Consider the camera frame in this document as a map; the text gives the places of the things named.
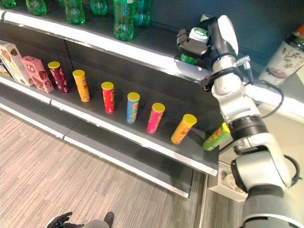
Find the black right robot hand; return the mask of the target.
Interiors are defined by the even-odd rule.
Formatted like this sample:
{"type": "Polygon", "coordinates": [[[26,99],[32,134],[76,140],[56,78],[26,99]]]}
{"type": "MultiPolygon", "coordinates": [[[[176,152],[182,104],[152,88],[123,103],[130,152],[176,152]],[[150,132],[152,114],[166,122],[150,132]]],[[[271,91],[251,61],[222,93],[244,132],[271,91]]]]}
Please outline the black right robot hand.
{"type": "Polygon", "coordinates": [[[200,23],[190,33],[181,29],[176,37],[181,54],[211,63],[230,58],[237,61],[238,42],[230,18],[226,15],[210,17],[202,15],[200,23]]]}

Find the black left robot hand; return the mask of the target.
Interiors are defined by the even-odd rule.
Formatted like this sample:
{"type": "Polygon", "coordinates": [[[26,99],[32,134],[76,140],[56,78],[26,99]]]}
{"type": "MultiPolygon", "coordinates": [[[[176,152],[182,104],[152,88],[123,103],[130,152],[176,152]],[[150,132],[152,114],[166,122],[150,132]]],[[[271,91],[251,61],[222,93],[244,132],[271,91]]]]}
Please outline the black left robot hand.
{"type": "Polygon", "coordinates": [[[68,212],[65,214],[62,214],[60,216],[57,216],[53,219],[51,219],[47,224],[46,228],[82,228],[84,224],[74,224],[74,223],[68,223],[70,216],[73,214],[73,212],[68,212]]]}

